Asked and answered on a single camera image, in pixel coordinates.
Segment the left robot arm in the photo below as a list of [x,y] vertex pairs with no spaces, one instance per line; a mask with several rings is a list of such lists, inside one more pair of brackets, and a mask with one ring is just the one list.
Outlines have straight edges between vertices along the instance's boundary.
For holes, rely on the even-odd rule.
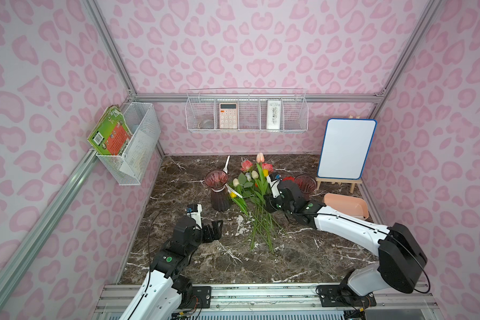
[[221,239],[223,221],[199,226],[182,217],[172,237],[156,253],[144,282],[121,315],[122,319],[189,319],[205,307],[210,290],[193,292],[189,277],[182,274],[203,243]]

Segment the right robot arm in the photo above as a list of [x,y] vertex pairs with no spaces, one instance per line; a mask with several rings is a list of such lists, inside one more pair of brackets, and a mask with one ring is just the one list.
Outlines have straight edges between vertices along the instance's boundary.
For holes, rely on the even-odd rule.
[[307,200],[294,181],[270,181],[270,206],[293,217],[299,224],[332,233],[368,250],[378,258],[362,269],[349,272],[336,287],[340,297],[361,298],[392,288],[413,293],[425,273],[427,257],[410,230],[354,218],[320,201]]

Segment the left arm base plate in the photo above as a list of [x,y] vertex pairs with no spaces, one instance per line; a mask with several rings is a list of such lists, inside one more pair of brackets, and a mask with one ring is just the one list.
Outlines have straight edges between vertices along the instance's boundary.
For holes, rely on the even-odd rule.
[[212,286],[198,285],[187,289],[181,296],[180,309],[209,309],[211,305]]

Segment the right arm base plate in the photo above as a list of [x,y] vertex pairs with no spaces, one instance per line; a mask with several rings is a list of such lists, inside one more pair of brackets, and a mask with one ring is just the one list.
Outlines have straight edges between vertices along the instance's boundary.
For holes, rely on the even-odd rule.
[[377,305],[373,293],[358,296],[348,287],[341,285],[318,285],[315,293],[319,296],[322,307],[370,308]]

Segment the pink plastic tray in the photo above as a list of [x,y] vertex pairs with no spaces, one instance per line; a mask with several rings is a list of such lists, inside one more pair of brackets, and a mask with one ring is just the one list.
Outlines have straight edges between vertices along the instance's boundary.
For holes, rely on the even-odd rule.
[[365,200],[359,197],[327,193],[323,197],[323,202],[333,209],[350,215],[352,217],[367,220],[369,210]]

